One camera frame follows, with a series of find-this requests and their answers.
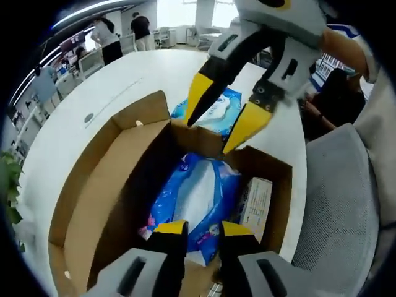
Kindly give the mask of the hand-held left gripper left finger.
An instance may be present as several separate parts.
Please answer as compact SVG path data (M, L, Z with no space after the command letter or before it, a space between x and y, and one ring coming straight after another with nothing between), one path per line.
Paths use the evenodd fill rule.
M178 296L185 274L188 222L161 223L142 249L102 269L87 296Z

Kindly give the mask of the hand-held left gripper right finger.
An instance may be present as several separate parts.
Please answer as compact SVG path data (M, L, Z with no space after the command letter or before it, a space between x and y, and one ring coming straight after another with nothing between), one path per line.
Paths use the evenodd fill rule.
M218 251L226 296L309 296L309 274L267 251L245 226L222 221Z

